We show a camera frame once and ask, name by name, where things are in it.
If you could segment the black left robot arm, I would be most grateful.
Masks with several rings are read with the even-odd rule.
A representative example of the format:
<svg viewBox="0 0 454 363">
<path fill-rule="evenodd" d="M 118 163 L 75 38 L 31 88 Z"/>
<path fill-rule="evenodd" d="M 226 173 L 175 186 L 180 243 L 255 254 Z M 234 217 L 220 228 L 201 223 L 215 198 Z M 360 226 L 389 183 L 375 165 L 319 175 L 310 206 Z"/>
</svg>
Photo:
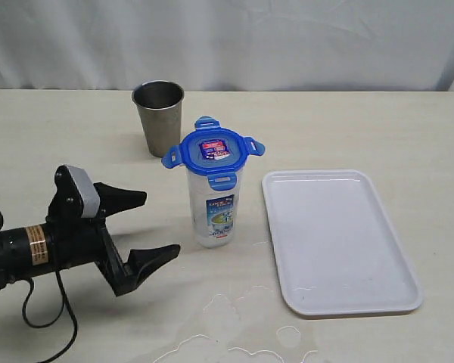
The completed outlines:
<svg viewBox="0 0 454 363">
<path fill-rule="evenodd" d="M 144 191 L 92 182 L 84 169 L 61 165 L 54 174 L 56 193 L 45 222 L 0 229 L 0 290 L 67 268 L 94 263 L 116 296 L 136 290 L 156 270 L 178 257 L 181 247 L 131 250 L 123 261 L 106 218 L 144 206 Z"/>
</svg>

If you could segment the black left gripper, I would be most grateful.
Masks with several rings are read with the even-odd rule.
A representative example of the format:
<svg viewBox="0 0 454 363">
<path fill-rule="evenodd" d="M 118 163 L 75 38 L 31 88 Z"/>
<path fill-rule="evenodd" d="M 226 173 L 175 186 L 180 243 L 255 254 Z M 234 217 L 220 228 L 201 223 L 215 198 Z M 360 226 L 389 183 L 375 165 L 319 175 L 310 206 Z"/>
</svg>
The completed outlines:
<svg viewBox="0 0 454 363">
<path fill-rule="evenodd" d="M 170 244 L 147 250 L 131 250 L 124 262 L 106 226 L 106 218 L 144 206 L 145 191 L 126 190 L 94 183 L 99 207 L 93 218 L 83 219 L 82 200 L 66 164 L 54 174 L 56 192 L 48 207 L 46 222 L 52 230 L 54 261 L 61 268 L 93 262 L 116 296 L 136 290 L 155 271 L 179 256 L 181 247 Z"/>
</svg>

